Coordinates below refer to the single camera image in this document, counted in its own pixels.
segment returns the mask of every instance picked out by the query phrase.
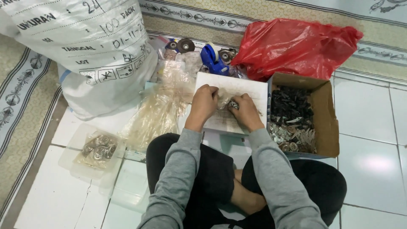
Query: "gray sleeve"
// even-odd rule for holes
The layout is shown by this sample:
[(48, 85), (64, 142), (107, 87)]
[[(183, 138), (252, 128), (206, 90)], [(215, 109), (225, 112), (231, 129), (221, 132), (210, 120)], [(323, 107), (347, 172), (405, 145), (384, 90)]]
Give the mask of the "gray sleeve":
[(185, 207), (199, 169), (202, 134), (183, 129), (165, 158), (165, 166), (149, 197), (149, 205), (137, 228), (182, 228)]
[(327, 229), (290, 162), (266, 129), (249, 135), (254, 173), (277, 229)]

